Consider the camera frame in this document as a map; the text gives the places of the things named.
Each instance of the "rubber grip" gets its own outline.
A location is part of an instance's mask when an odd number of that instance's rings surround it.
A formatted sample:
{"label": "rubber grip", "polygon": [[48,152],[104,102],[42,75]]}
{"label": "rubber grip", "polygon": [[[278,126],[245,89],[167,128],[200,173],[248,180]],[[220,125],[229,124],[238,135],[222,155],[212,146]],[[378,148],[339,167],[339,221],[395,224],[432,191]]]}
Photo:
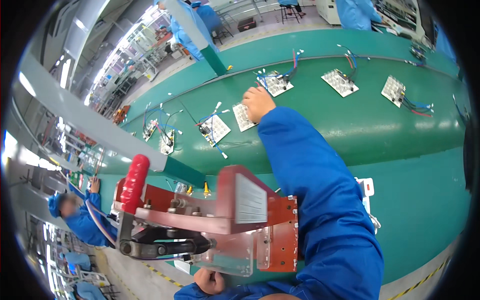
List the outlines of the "rubber grip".
{"label": "rubber grip", "polygon": [[142,207],[141,197],[149,167],[150,160],[145,155],[137,154],[133,157],[120,194],[121,209],[124,212],[134,215],[137,208]]}

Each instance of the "circuit board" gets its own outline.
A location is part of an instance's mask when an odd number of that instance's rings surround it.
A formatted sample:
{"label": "circuit board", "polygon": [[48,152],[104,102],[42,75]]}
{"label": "circuit board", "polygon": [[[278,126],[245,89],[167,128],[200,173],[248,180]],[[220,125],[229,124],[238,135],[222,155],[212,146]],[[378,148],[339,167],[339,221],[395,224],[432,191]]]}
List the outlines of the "circuit board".
{"label": "circuit board", "polygon": [[211,147],[214,147],[221,139],[223,139],[231,129],[220,119],[217,115],[206,120],[202,125],[202,130],[206,132],[204,134],[205,139],[209,142]]}
{"label": "circuit board", "polygon": [[270,93],[273,97],[280,95],[293,88],[291,82],[288,84],[283,79],[282,74],[277,72],[270,72],[267,77],[257,77],[258,82]]}
{"label": "circuit board", "polygon": [[382,95],[400,108],[403,97],[405,96],[405,86],[395,77],[390,75],[382,89]]}
{"label": "circuit board", "polygon": [[167,132],[167,136],[162,135],[160,137],[160,153],[169,155],[173,152],[175,146],[175,130],[172,129]]}
{"label": "circuit board", "polygon": [[153,132],[155,131],[155,128],[157,127],[158,122],[157,120],[150,120],[146,127],[146,131],[143,133],[144,140],[148,142],[148,140],[152,137]]}
{"label": "circuit board", "polygon": [[349,80],[346,75],[344,75],[339,69],[331,70],[328,73],[325,73],[322,76],[322,79],[325,80],[337,93],[342,97],[351,95],[359,90],[359,88]]}
{"label": "circuit board", "polygon": [[233,106],[233,114],[237,119],[237,123],[240,128],[240,132],[243,132],[253,126],[257,125],[257,123],[253,123],[247,118],[247,107],[242,103],[238,103]]}

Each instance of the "label sticker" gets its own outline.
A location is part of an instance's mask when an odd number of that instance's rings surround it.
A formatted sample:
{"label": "label sticker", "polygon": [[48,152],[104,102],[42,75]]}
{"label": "label sticker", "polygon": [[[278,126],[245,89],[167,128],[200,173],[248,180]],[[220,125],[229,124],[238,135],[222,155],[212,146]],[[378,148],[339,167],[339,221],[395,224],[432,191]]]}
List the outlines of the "label sticker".
{"label": "label sticker", "polygon": [[242,174],[236,174],[235,222],[237,224],[267,221],[267,192]]}

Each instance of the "teal workbench surface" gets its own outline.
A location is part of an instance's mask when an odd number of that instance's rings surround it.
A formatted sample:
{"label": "teal workbench surface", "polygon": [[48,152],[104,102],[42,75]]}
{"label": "teal workbench surface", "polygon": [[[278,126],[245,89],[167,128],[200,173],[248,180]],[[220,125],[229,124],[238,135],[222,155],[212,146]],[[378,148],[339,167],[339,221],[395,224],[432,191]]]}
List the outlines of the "teal workbench surface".
{"label": "teal workbench surface", "polygon": [[[347,59],[338,57],[345,49],[337,44],[372,57],[370,61],[357,60],[354,79],[359,91],[345,98],[320,78],[333,69],[349,72]],[[462,163],[464,126],[452,100],[455,94],[460,107],[466,105],[468,89],[456,79],[456,65],[438,53],[427,53],[431,68],[404,63],[414,60],[409,45],[408,40],[393,35],[349,30],[304,31],[256,40],[219,53],[223,63],[233,65],[232,71],[238,73],[216,78],[205,61],[197,62],[133,102],[122,128],[137,132],[136,137],[142,139],[144,110],[150,102],[150,108],[163,103],[163,110],[170,114],[183,109],[168,121],[183,132],[176,133],[170,157],[208,175],[213,191],[218,171],[235,164],[245,165],[275,190],[278,186],[256,127],[240,132],[232,112],[219,115],[231,128],[218,143],[228,155],[224,159],[206,142],[195,123],[210,115],[219,101],[219,110],[239,103],[242,94],[256,86],[252,68],[257,71],[265,66],[267,72],[286,72],[292,67],[291,49],[303,49],[304,59],[292,79],[294,88],[274,101],[308,119],[354,176],[373,178],[371,210],[382,223],[376,237],[384,252],[384,283],[389,283],[445,249],[463,229],[469,206]],[[434,103],[433,117],[397,108],[382,96],[389,75],[406,86],[409,100]],[[168,118],[154,110],[147,116],[147,122],[160,118],[166,122]],[[147,144],[158,150],[159,138],[156,131]],[[115,185],[125,177],[128,166],[129,161],[121,157],[104,156],[98,175],[103,211],[110,211]],[[147,183],[169,190],[167,181],[174,187],[164,173],[150,172],[147,177]],[[242,284],[292,276],[257,270],[248,278],[227,278],[230,284]]]}

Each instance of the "chair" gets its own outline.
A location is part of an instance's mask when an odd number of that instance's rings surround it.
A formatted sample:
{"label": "chair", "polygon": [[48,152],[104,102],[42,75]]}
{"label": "chair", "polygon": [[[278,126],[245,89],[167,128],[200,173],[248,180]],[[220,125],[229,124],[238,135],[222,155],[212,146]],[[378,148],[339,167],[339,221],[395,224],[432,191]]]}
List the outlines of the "chair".
{"label": "chair", "polygon": [[216,44],[215,40],[218,40],[220,42],[220,44],[223,45],[222,41],[221,41],[221,38],[225,37],[226,34],[229,34],[233,37],[233,34],[230,33],[230,31],[228,31],[228,29],[225,28],[225,26],[223,26],[223,24],[221,24],[219,27],[215,28],[214,29],[215,33],[216,33],[216,36],[212,36],[212,41],[214,44]]}
{"label": "chair", "polygon": [[[287,9],[289,9],[289,8],[293,12],[293,16],[287,15]],[[282,13],[282,24],[283,24],[283,20],[288,20],[288,19],[296,19],[297,22],[300,24],[300,21],[299,21],[298,17],[300,17],[302,19],[302,16],[295,10],[295,7],[293,5],[280,4],[280,10],[281,10],[281,13]]]}

